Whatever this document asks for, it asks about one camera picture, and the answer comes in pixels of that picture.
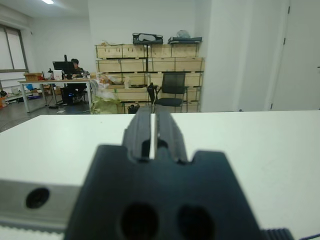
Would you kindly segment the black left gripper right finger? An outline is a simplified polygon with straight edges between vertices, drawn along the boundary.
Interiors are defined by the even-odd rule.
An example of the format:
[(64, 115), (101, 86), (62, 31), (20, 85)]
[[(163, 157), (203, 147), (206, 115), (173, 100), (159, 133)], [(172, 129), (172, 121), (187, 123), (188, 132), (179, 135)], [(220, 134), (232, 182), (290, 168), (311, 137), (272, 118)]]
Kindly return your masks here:
[(188, 162), (183, 134), (168, 111), (159, 110), (155, 113), (154, 133), (155, 156), (161, 148), (165, 148), (174, 162)]

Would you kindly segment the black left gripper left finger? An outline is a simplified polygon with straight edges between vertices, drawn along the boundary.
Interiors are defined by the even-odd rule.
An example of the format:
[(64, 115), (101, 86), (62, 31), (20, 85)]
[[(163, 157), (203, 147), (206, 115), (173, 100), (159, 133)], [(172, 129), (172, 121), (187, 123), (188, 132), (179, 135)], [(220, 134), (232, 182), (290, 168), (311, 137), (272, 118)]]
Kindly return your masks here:
[(151, 149), (151, 108), (140, 108), (124, 131), (122, 146), (126, 147), (129, 158), (148, 161)]

